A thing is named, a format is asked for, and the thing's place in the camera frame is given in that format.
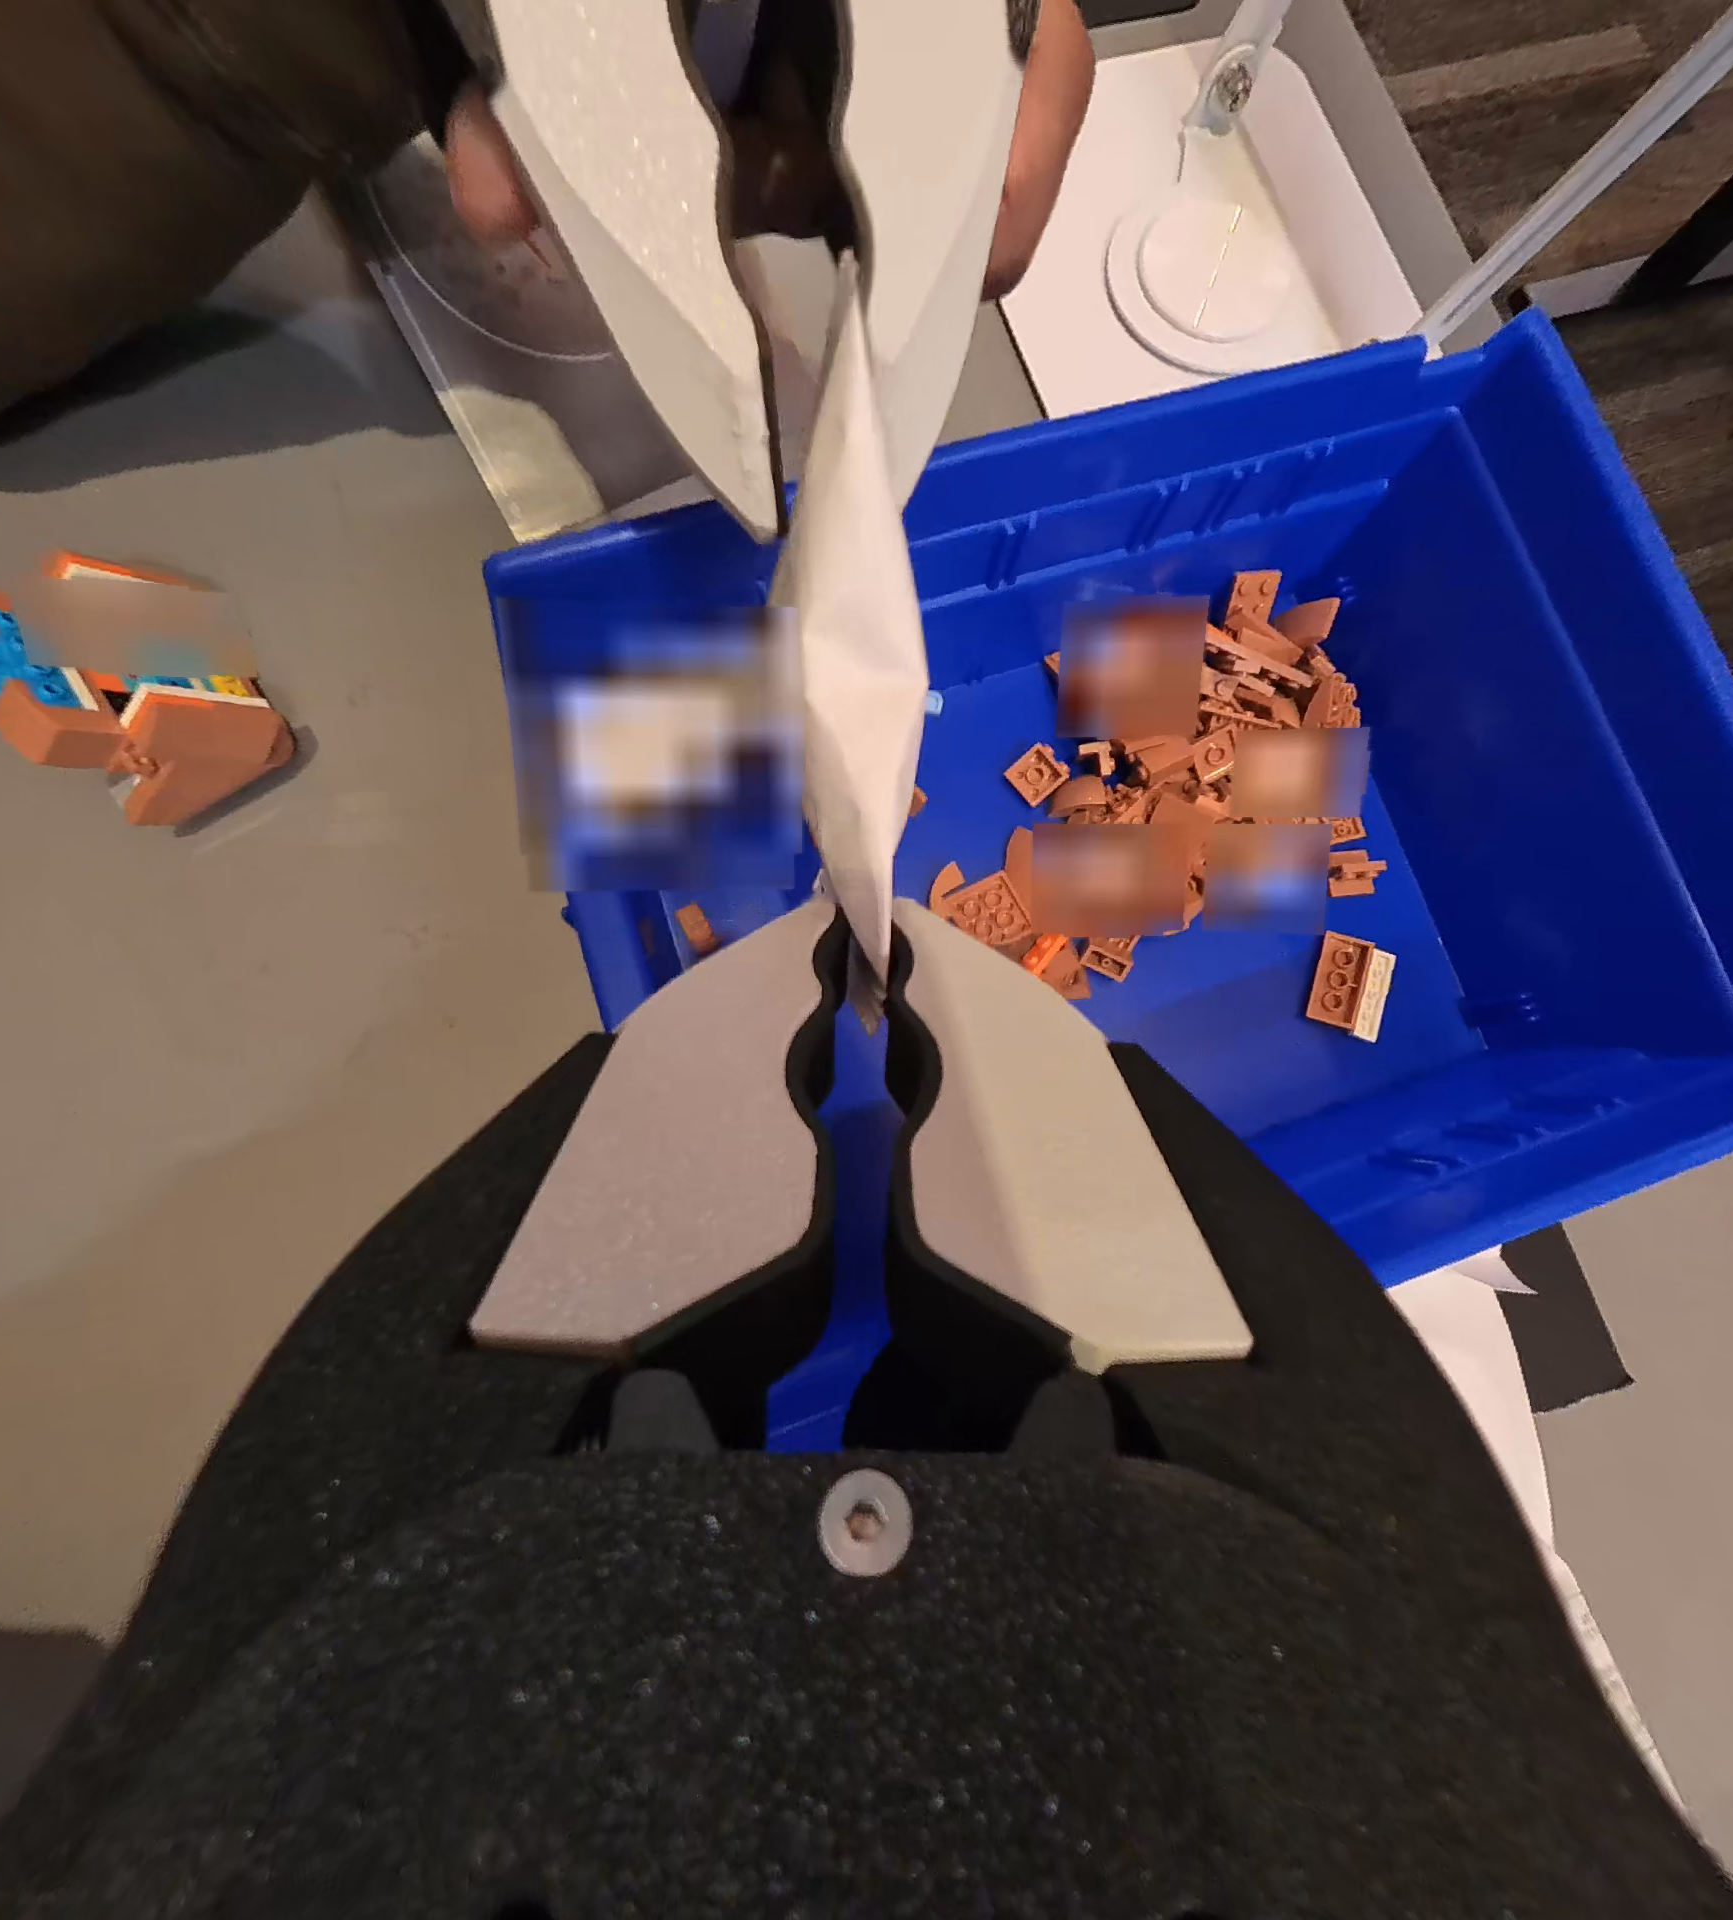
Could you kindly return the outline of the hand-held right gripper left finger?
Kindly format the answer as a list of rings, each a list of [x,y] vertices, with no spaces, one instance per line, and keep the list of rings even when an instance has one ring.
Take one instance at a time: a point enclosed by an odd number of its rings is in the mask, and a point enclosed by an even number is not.
[[[762,1361],[825,1320],[833,1015],[851,935],[801,902],[658,987],[613,1041],[469,1320],[487,1348],[650,1361],[733,1332]]]

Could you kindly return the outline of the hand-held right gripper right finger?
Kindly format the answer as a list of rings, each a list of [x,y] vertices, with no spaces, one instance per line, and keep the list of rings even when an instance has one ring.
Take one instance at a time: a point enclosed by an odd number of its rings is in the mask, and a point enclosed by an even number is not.
[[[911,1144],[933,1255],[1067,1337],[1080,1368],[1241,1361],[1249,1327],[1104,1033],[1018,960],[897,902],[902,1003],[944,1083]]]

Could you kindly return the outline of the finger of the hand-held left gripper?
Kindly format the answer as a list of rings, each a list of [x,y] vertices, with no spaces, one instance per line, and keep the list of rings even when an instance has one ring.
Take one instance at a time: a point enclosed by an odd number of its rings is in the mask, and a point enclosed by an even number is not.
[[[688,3],[487,3],[494,114],[696,475],[783,529],[772,347],[733,236],[733,143]]]
[[[1026,3],[839,3],[833,152],[892,466],[925,466],[986,275],[1024,90]]]

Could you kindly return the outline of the white printed paper bag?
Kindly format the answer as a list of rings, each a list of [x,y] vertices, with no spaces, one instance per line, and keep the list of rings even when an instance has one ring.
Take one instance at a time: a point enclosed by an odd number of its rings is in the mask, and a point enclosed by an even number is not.
[[[861,265],[839,264],[825,365],[772,604],[792,611],[806,824],[847,922],[847,1003],[885,1015],[897,849],[925,730],[925,633],[887,471]]]

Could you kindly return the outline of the pile of brown toy bricks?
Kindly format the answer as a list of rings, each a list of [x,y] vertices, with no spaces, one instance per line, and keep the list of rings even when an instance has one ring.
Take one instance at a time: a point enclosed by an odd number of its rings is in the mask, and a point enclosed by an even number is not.
[[[933,877],[929,908],[1065,999],[1126,978],[1142,941],[1302,919],[1366,895],[1373,741],[1330,660],[1338,598],[1274,611],[1277,571],[1241,571],[1195,655],[1188,730],[1033,741],[1006,786],[1035,810],[997,871]]]

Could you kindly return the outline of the brown toy brick model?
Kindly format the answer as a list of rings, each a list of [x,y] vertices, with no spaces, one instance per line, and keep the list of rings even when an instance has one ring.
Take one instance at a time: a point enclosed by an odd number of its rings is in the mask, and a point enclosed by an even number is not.
[[[295,753],[223,588],[70,548],[0,588],[0,739],[108,774],[132,827],[188,827]]]

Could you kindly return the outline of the blue plastic bin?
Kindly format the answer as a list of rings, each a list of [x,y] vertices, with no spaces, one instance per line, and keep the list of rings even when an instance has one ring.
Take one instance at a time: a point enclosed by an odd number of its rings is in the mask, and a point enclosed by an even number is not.
[[[1427,362],[1364,347],[950,447],[911,551],[944,711],[917,877],[997,850],[990,758],[1053,715],[1067,611],[1123,613],[1282,558],[1338,588],[1330,660],[1373,715],[1396,954],[1381,1038],[1307,1015],[1319,931],[1176,931],[1091,1015],[1246,1327],[1241,1361],[1080,1368],[1067,1337],[933,1255],[911,1144],[944,1083],[885,987],[892,1361],[1006,1431],[1043,1379],[1115,1383],[1162,1445],[1188,1370],[1288,1370],[1357,1337],[1381,1281],[1563,1221],[1733,1147],[1733,680],[1571,357],[1537,313]]]

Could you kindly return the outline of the person's left forearm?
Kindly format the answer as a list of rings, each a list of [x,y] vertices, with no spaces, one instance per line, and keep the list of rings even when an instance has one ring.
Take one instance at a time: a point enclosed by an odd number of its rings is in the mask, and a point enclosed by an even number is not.
[[[444,118],[446,3],[0,3],[0,412]]]

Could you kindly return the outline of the grey desk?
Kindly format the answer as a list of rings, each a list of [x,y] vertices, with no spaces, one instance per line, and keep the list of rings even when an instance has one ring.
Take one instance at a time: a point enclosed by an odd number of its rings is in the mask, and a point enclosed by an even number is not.
[[[322,202],[0,437],[0,583],[231,588],[305,739],[199,832],[0,739],[0,1626],[64,1629],[12,1779],[305,1299],[595,1021],[515,842],[504,542]],[[1558,1548],[1733,1867],[1733,1154],[1568,1237],[1636,1387],[1538,1420]]]

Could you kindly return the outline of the person's left hand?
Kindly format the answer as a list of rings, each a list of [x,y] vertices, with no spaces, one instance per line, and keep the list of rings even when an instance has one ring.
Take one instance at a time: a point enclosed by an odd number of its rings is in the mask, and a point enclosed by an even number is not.
[[[1091,90],[1092,40],[1080,3],[1037,3],[990,259],[984,265],[984,301],[1012,293],[1026,275],[1081,130]],[[831,236],[846,225],[846,193],[801,79],[788,71],[764,79],[762,107],[733,121],[733,140],[735,236]],[[463,225],[487,243],[528,242],[536,216],[515,152],[474,82],[463,82],[451,101],[440,147],[451,202]]]

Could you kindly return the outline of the grey instruction booklet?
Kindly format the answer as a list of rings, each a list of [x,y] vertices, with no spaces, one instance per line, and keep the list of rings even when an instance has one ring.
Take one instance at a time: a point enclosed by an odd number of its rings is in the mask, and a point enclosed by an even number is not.
[[[707,501],[555,234],[483,243],[416,130],[360,182],[372,285],[515,542]]]

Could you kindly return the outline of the white paper sheet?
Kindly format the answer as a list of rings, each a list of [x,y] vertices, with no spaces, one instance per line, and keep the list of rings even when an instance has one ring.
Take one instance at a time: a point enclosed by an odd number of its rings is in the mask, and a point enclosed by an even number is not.
[[[1558,1605],[1568,1616],[1571,1638],[1593,1672],[1604,1703],[1625,1721],[1627,1740],[1644,1757],[1665,1796],[1682,1811],[1685,1799],[1677,1796],[1644,1715],[1637,1711],[1611,1661],[1588,1593],[1553,1548],[1546,1460],[1537,1432],[1524,1368],[1504,1312],[1504,1299],[1511,1295],[1530,1299],[1532,1287],[1511,1277],[1504,1248],[1486,1248],[1461,1262],[1442,1264],[1386,1290],[1391,1304],[1409,1320],[1442,1373],[1453,1383],[1507,1488],[1515,1492],[1524,1529],[1542,1555]]]

